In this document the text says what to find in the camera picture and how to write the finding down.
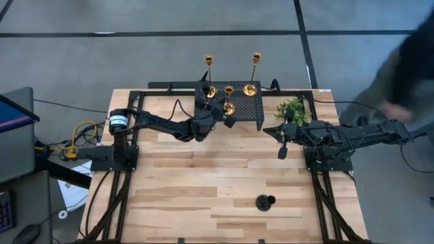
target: wooden tabletop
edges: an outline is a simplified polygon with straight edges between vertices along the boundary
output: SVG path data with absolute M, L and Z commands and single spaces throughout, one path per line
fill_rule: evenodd
M 115 89 L 109 110 L 126 108 L 129 92 Z M 313 95 L 316 100 L 333 100 L 329 91 L 313 90 Z M 192 96 L 149 96 L 142 109 L 168 118 L 176 99 L 193 113 Z M 276 105 L 285 99 L 292 97 L 263 98 L 263 128 L 280 124 L 273 115 Z M 315 108 L 318 119 L 338 124 L 333 104 L 316 102 Z M 177 108 L 173 120 L 184 119 L 187 116 Z M 102 143 L 113 143 L 107 126 Z M 123 242 L 176 243 L 182 237 L 187 243 L 257 243 L 258 239 L 322 243 L 311 174 L 305 169 L 301 146 L 289 144 L 287 159 L 277 159 L 278 143 L 256 131 L 255 122 L 238 122 L 232 129 L 218 123 L 203 142 L 188 143 L 142 129 L 138 145 L 140 156 L 132 175 Z M 103 175 L 94 174 L 89 196 Z M 367 238 L 354 182 L 342 172 L 330 175 L 338 210 L 358 235 Z M 90 228 L 107 208 L 112 179 L 110 173 L 96 195 Z M 259 195 L 274 195 L 276 204 L 269 211 L 258 210 L 255 199 Z M 333 238 L 331 216 L 325 212 Z M 111 237 L 117 216 L 115 212 Z

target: artificial plant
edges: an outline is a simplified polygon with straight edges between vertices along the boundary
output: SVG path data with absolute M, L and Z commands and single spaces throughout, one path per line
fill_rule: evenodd
M 293 100 L 287 99 L 277 105 L 277 114 L 274 115 L 276 119 L 280 121 L 285 121 L 286 110 L 291 108 L 294 111 L 294 118 L 292 119 L 292 123 L 302 126 L 307 123 L 307 113 L 304 111 L 304 104 L 298 98 Z

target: computer mouse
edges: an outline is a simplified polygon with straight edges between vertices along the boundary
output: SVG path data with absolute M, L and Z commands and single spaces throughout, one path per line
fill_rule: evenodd
M 39 236 L 39 226 L 35 224 L 29 224 L 24 227 L 11 244 L 32 244 Z

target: gray floor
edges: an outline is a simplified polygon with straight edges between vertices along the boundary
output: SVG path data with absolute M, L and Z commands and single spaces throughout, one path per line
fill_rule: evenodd
M 6 0 L 0 0 L 0 9 Z M 432 0 L 301 0 L 307 30 L 409 30 L 416 28 Z M 0 22 L 2 33 L 87 33 L 202 30 L 297 30 L 292 0 L 14 0 Z M 336 100 L 350 100 L 366 88 L 403 35 L 309 36 L 318 86 Z M 195 81 L 213 54 L 213 76 L 248 79 L 252 52 L 263 59 L 257 79 L 285 88 L 308 88 L 300 37 L 105 37 L 0 38 L 0 92 L 32 86 L 35 97 L 106 110 L 113 88 L 146 88 L 149 81 Z M 338 106 L 341 112 L 345 106 Z M 41 117 L 36 135 L 45 142 L 71 136 L 84 120 L 103 114 L 35 104 Z M 416 168 L 434 170 L 427 139 L 404 146 Z M 432 243 L 434 175 L 419 174 L 403 162 L 399 147 L 376 145 L 353 157 L 357 191 L 371 240 Z M 64 207 L 52 184 L 53 210 Z M 62 242 L 77 236 L 82 209 L 54 219 Z

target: yellow cable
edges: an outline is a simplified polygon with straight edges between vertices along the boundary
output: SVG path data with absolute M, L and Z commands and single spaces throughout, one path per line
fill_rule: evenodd
M 96 132 L 98 131 L 98 126 L 93 121 L 84 121 L 84 122 L 78 124 L 74 128 L 73 139 L 72 139 L 71 146 L 68 146 L 68 147 L 59 147 L 59 148 L 50 148 L 50 150 L 69 150 L 69 152 L 68 152 L 68 155 L 70 155 L 69 157 L 74 157 L 75 156 L 75 136 L 76 136 L 77 130 L 80 128 L 80 126 L 85 125 L 85 124 L 91 124 L 91 125 L 94 126 L 94 133 L 92 134 L 92 136 L 90 137 L 89 140 L 95 138 Z M 40 147 L 40 146 L 36 146 L 35 150 L 44 150 L 44 148 Z
M 68 146 L 68 147 L 66 147 L 66 148 L 50 148 L 50 150 L 68 150 L 68 149 L 71 149 L 71 147 Z M 43 150 L 43 147 L 36 146 L 36 147 L 35 147 L 35 150 Z
M 74 129 L 74 132 L 73 132 L 73 143 L 72 143 L 71 148 L 69 150 L 70 153 L 74 153 L 75 154 L 75 134 L 77 133 L 77 130 L 80 128 L 80 126 L 85 125 L 85 124 L 94 125 L 94 133 L 92 134 L 91 139 L 96 136 L 96 132 L 98 130 L 98 127 L 96 126 L 95 122 L 93 122 L 93 121 L 84 121 L 84 122 L 81 122 Z

